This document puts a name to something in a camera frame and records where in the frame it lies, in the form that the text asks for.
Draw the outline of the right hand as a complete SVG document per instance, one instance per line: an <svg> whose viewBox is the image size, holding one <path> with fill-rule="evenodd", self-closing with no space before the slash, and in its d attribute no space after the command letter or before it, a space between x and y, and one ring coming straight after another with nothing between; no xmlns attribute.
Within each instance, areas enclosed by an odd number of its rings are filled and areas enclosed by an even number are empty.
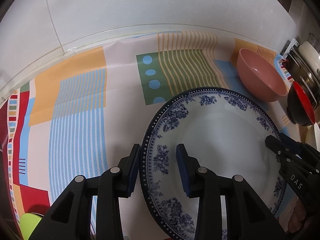
<svg viewBox="0 0 320 240"><path fill-rule="evenodd" d="M298 200L291 218L288 223L288 230L290 233L298 231L302 226L306 229L312 221L311 217L307 217L306 210L304 209L303 203Z"/></svg>

